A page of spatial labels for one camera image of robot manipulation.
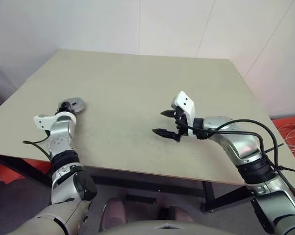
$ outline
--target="robotic arm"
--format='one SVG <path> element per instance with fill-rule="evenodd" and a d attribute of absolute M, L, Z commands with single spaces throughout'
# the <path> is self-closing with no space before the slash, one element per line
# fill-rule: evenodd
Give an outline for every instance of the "robotic arm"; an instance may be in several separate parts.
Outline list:
<path fill-rule="evenodd" d="M 76 235 L 92 199 L 97 194 L 94 181 L 71 147 L 76 113 L 85 104 L 80 98 L 64 100 L 54 116 L 34 117 L 38 129 L 50 131 L 48 150 L 52 174 L 51 205 L 25 222 L 10 235 Z"/>
<path fill-rule="evenodd" d="M 255 196 L 253 206 L 261 208 L 275 234 L 295 235 L 295 196 L 260 151 L 254 137 L 230 134 L 242 131 L 235 123 L 224 126 L 219 133 L 209 134 L 210 130 L 219 129 L 231 119 L 222 116 L 196 118 L 194 102 L 184 92 L 173 100 L 172 108 L 161 114 L 175 118 L 178 134 L 165 129 L 154 129 L 153 132 L 178 142 L 185 135 L 218 143 L 238 169 L 247 189 Z"/>
<path fill-rule="evenodd" d="M 38 129 L 50 133 L 49 159 L 52 167 L 51 205 L 10 235 L 76 235 L 86 219 L 88 208 L 97 189 L 90 175 L 80 163 L 72 148 L 76 114 L 84 109 L 79 98 L 64 100 L 54 116 L 34 117 Z M 295 235 L 295 196 L 271 165 L 254 137 L 233 134 L 241 131 L 228 117 L 196 118 L 193 101 L 180 92 L 172 103 L 173 110 L 162 112 L 176 120 L 178 134 L 164 129 L 154 129 L 156 134 L 180 141 L 181 136 L 211 139 L 218 143 L 237 167 L 246 187 L 255 196 L 256 205 L 271 225 L 276 235 Z M 178 221 L 144 221 L 110 229 L 103 234 L 132 234 L 146 231 L 149 234 L 228 234 L 196 223 Z"/>

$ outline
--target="white robot part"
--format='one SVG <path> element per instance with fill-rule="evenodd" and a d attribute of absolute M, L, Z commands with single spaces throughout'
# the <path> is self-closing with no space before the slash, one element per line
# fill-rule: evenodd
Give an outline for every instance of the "white robot part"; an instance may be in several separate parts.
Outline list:
<path fill-rule="evenodd" d="M 71 109 L 74 110 L 75 113 L 80 113 L 86 107 L 85 102 L 83 101 L 83 99 L 78 98 L 78 97 L 75 97 L 75 98 L 68 98 L 68 99 L 65 99 L 65 100 L 61 101 L 58 104 L 58 108 L 60 108 L 61 105 L 64 102 L 69 102 L 70 103 L 70 106 L 71 106 Z"/>
<path fill-rule="evenodd" d="M 180 91 L 172 101 L 172 108 L 176 109 L 177 106 L 184 111 L 188 125 L 193 126 L 193 121 L 196 115 L 195 104 L 193 100 L 191 100 L 186 93 Z M 191 129 L 188 129 L 188 136 L 196 137 Z"/>
<path fill-rule="evenodd" d="M 76 119 L 75 115 L 73 115 L 70 112 L 60 112 L 54 116 L 48 116 L 48 115 L 41 114 L 41 115 L 35 116 L 33 118 L 33 121 L 39 130 L 50 131 L 51 126 L 53 126 L 53 124 L 55 122 L 57 122 L 57 119 L 62 116 L 70 117 L 70 119 L 74 122 L 74 125 L 77 123 L 77 119 Z"/>

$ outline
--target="beige tabletop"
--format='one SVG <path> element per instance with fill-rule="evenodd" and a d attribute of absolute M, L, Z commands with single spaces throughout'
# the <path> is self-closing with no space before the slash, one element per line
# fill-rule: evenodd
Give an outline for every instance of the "beige tabletop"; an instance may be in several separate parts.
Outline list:
<path fill-rule="evenodd" d="M 63 99 L 81 97 L 87 108 L 77 115 L 74 147 L 83 164 L 242 184 L 236 167 L 213 141 L 182 137 L 177 143 L 151 131 L 175 131 L 174 120 L 160 112 L 171 109 L 179 91 L 193 99 L 198 118 L 254 119 L 284 142 L 229 60 L 60 50 L 0 106 L 0 154 L 47 161 L 36 148 L 22 144 L 45 137 L 33 117 L 52 115 Z M 272 147 L 263 129 L 241 126 L 261 134 L 265 148 Z M 279 164 L 295 169 L 286 145 L 279 148 Z M 284 174 L 295 187 L 295 173 Z"/>

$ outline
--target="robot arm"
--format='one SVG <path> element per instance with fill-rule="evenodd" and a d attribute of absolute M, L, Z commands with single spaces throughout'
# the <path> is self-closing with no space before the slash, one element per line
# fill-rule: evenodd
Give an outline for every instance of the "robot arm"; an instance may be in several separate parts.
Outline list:
<path fill-rule="evenodd" d="M 10 235 L 76 235 L 97 189 L 71 147 L 75 114 L 84 108 L 82 99 L 63 101 L 54 116 L 36 116 L 39 129 L 50 131 L 48 150 L 52 174 L 51 205 Z"/>
<path fill-rule="evenodd" d="M 260 151 L 254 137 L 222 132 L 208 135 L 206 131 L 216 130 L 231 119 L 222 116 L 196 118 L 194 102 L 184 92 L 180 92 L 173 100 L 172 108 L 173 110 L 161 114 L 175 118 L 178 134 L 165 129 L 154 129 L 153 132 L 178 142 L 185 135 L 211 139 L 218 143 L 238 169 L 246 187 L 255 196 L 253 206 L 261 208 L 275 234 L 295 235 L 295 196 Z M 242 131 L 235 123 L 220 130 Z"/>

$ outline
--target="white wall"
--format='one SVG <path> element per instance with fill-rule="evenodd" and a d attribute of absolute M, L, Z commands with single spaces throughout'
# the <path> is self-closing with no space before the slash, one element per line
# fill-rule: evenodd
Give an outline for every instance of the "white wall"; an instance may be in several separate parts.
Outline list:
<path fill-rule="evenodd" d="M 295 0 L 0 0 L 0 95 L 61 47 L 229 58 L 268 114 L 295 114 Z"/>

